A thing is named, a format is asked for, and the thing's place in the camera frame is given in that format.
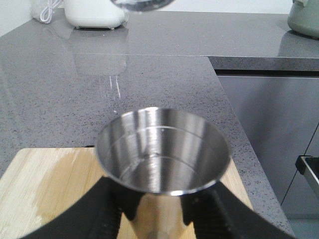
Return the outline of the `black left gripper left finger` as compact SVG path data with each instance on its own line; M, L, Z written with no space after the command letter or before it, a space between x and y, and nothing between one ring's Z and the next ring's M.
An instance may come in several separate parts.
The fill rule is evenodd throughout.
M136 215L139 193L101 177L57 218L25 235L26 239L115 239L122 213Z

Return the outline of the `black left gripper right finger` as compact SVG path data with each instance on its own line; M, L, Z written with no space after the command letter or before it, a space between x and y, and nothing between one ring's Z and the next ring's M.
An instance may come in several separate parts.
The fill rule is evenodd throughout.
M224 184L180 196L183 222L197 239L292 239L253 212Z

